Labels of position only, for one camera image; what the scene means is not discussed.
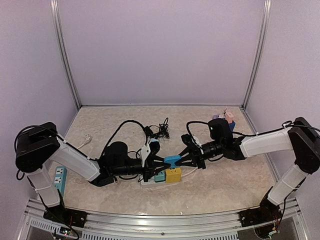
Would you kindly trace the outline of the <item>blue rounded charger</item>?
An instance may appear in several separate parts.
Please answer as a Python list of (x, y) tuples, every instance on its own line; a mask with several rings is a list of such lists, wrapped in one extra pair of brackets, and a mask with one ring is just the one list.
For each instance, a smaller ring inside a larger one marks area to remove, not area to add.
[(163, 162), (166, 164), (165, 169), (174, 169), (177, 167), (176, 162), (181, 160), (180, 155), (166, 156)]

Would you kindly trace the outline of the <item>teal USB charger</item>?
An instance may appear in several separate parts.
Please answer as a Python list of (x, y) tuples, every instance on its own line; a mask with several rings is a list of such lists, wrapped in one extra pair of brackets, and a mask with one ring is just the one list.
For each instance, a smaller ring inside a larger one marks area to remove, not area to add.
[(159, 172), (154, 176), (154, 182), (155, 183), (161, 183), (166, 181), (166, 175), (164, 171)]

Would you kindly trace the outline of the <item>yellow cube socket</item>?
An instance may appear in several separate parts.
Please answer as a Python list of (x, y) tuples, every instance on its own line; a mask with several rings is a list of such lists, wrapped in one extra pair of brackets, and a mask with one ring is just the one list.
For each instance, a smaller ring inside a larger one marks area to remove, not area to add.
[(168, 168), (165, 170), (165, 182), (167, 184), (180, 182), (182, 178), (182, 170), (180, 167)]

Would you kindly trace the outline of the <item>white power strip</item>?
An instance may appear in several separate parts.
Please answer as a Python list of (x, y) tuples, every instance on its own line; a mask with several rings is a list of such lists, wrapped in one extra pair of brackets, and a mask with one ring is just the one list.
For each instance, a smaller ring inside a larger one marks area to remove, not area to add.
[(176, 184), (178, 184), (179, 182), (171, 182), (171, 183), (167, 183), (165, 181), (161, 181), (161, 182), (155, 182), (153, 179), (151, 179), (148, 182), (144, 182), (141, 181), (140, 182), (140, 187), (142, 189), (150, 189), (150, 188), (157, 188), (157, 187), (166, 187), (166, 186), (174, 186)]

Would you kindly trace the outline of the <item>light blue charger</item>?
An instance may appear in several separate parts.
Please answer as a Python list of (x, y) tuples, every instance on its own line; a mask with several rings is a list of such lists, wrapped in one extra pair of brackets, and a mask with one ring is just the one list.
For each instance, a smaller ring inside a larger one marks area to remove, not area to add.
[(149, 141), (149, 146), (150, 148), (159, 148), (160, 147), (160, 142), (158, 139), (152, 138)]

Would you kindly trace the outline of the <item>purple power strip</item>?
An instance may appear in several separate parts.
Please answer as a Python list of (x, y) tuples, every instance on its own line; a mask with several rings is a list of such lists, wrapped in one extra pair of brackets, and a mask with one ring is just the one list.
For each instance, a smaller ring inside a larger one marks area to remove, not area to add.
[(220, 115), (219, 114), (216, 114), (216, 115), (213, 115), (212, 116), (212, 119), (214, 120), (214, 119), (219, 119), (220, 118)]

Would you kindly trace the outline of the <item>dark blue cube socket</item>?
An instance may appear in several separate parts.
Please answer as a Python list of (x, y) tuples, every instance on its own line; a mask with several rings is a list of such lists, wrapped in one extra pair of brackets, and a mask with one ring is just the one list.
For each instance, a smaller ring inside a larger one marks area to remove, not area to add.
[(232, 123), (229, 124), (229, 128), (230, 128), (230, 131), (231, 131), (231, 132), (234, 131), (235, 126), (236, 126), (236, 123), (235, 123), (235, 121), (233, 120)]

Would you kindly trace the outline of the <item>pink charger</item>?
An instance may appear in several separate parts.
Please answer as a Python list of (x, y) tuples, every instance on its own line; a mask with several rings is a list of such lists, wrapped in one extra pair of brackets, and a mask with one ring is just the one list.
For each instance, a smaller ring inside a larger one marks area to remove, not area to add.
[(232, 112), (226, 112), (225, 113), (225, 119), (227, 120), (227, 122), (229, 123), (229, 124), (232, 124), (233, 123), (233, 121), (234, 121), (234, 115), (233, 115), (233, 113)]

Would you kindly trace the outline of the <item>teal power strip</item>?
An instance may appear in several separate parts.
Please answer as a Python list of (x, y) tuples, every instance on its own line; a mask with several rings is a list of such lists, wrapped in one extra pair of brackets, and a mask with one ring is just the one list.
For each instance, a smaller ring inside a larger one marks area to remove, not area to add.
[(61, 196), (64, 196), (67, 180), (67, 169), (64, 166), (57, 166), (54, 175), (54, 186), (59, 190)]

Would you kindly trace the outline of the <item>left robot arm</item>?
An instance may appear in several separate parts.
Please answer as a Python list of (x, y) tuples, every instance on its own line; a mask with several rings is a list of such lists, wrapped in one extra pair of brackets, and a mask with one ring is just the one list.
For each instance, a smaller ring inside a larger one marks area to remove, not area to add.
[(15, 165), (27, 177), (45, 207), (45, 219), (63, 224), (73, 223), (77, 218), (84, 222), (86, 213), (65, 207), (62, 194), (54, 186), (45, 162), (56, 162), (71, 170), (96, 187), (114, 182), (116, 176), (142, 175), (144, 181), (171, 165), (157, 156), (158, 141), (147, 141), (146, 156), (131, 158), (128, 146), (121, 141), (107, 143), (98, 159), (92, 159), (67, 142), (52, 122), (30, 125), (15, 137)]

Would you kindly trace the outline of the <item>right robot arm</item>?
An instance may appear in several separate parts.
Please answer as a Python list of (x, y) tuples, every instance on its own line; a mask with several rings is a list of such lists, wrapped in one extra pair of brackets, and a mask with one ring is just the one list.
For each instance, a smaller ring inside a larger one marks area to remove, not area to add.
[(240, 161), (267, 153), (294, 152), (293, 165), (268, 190), (259, 206), (239, 212), (242, 227), (280, 221), (284, 214), (280, 204), (320, 168), (320, 130), (311, 126), (303, 117), (286, 121), (278, 129), (252, 135), (238, 132), (236, 137), (225, 119), (213, 119), (207, 126), (211, 142), (199, 145), (190, 132), (182, 135), (186, 148), (174, 163), (176, 166), (205, 169), (205, 161), (219, 155)]

